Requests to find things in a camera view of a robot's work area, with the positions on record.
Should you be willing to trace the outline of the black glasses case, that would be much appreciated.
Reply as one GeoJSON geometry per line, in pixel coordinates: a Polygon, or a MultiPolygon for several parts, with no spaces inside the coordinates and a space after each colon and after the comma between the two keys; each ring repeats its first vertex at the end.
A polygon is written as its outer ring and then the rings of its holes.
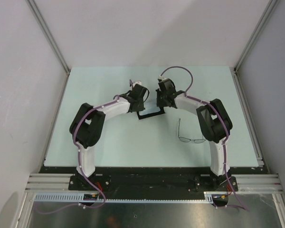
{"type": "Polygon", "coordinates": [[[138,119],[142,120],[142,119],[155,117],[155,116],[158,116],[158,115],[161,115],[161,114],[165,114],[164,108],[163,107],[159,107],[159,108],[160,108],[160,111],[158,111],[157,113],[153,113],[153,114],[143,115],[143,111],[137,112],[138,119]]]}

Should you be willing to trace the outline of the blue cleaning cloth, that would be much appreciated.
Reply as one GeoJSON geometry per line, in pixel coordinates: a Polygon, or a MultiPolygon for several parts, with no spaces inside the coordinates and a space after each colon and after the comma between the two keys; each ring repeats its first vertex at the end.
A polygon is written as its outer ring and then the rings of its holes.
{"type": "Polygon", "coordinates": [[[160,111],[160,108],[155,104],[146,104],[143,115],[157,113],[158,111],[160,111]]]}

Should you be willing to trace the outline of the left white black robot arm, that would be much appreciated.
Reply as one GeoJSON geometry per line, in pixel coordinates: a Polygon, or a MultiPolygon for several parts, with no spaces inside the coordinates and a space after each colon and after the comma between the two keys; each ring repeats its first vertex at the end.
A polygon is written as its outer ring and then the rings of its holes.
{"type": "Polygon", "coordinates": [[[115,95],[113,100],[99,106],[83,103],[73,119],[69,131],[78,147],[77,171],[81,174],[79,185],[85,190],[95,186],[95,145],[100,140],[105,121],[121,114],[144,110],[144,97],[149,90],[140,81],[131,85],[125,94],[115,95]]]}

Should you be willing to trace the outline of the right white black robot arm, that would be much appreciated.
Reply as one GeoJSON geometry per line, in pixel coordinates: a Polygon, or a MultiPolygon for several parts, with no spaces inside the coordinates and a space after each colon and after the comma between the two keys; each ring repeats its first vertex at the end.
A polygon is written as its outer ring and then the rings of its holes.
{"type": "Polygon", "coordinates": [[[227,180],[223,176],[229,171],[227,164],[227,141],[232,121],[219,99],[210,102],[186,96],[184,91],[177,91],[175,84],[169,78],[159,77],[157,92],[158,107],[173,107],[195,114],[198,117],[200,129],[204,138],[209,142],[211,165],[214,174],[209,184],[214,190],[222,190],[227,180]]]}

